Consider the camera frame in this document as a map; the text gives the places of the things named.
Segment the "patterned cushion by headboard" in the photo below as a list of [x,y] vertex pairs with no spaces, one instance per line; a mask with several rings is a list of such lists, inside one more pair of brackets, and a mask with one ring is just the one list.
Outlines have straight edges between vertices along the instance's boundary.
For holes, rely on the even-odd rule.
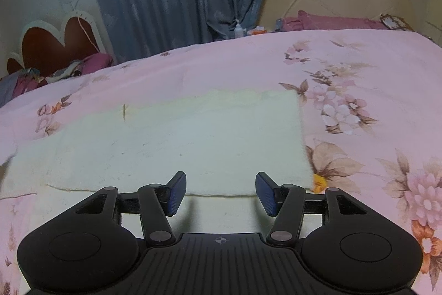
[[389,29],[394,31],[412,32],[412,27],[399,16],[393,16],[390,14],[383,14],[380,17],[381,22]]

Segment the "orange small box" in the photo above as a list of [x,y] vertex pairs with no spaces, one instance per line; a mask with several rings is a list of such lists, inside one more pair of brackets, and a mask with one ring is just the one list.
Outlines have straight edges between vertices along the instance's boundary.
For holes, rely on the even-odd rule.
[[259,34],[266,34],[266,33],[267,33],[267,30],[265,29],[265,27],[256,26],[255,28],[248,30],[247,35],[252,36],[252,35],[259,35]]

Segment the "magenta pillow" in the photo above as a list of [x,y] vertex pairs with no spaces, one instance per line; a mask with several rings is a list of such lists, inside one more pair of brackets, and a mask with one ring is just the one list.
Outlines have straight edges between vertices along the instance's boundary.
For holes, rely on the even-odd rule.
[[386,26],[382,22],[367,18],[319,16],[305,11],[298,11],[298,15],[295,17],[277,19],[275,26],[276,32],[345,29],[385,30]]

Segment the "white knitted cloth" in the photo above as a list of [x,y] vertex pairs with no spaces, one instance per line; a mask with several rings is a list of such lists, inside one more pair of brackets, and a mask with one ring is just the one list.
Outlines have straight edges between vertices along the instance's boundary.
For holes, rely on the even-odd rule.
[[91,114],[21,147],[7,165],[5,196],[39,186],[131,192],[186,174],[189,195],[255,192],[259,172],[310,188],[298,99],[289,91],[212,91],[128,112]]

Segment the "pink floral bed sheet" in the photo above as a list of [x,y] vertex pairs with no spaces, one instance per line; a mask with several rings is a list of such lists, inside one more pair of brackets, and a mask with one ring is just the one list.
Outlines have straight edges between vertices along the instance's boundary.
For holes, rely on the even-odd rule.
[[[1,186],[21,147],[91,114],[212,91],[289,91],[298,99],[311,191],[340,188],[403,227],[423,251],[418,294],[441,292],[441,48],[420,34],[309,30],[242,37],[128,61],[45,85],[1,109]],[[1,193],[1,292],[19,294],[22,238],[92,190]],[[269,231],[249,196],[189,195],[177,234]]]

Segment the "white pump bottle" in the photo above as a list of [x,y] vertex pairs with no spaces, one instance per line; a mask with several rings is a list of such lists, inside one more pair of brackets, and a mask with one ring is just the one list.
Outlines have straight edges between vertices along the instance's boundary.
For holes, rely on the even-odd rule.
[[238,19],[235,19],[235,29],[234,29],[235,39],[241,38],[244,36],[243,28]]

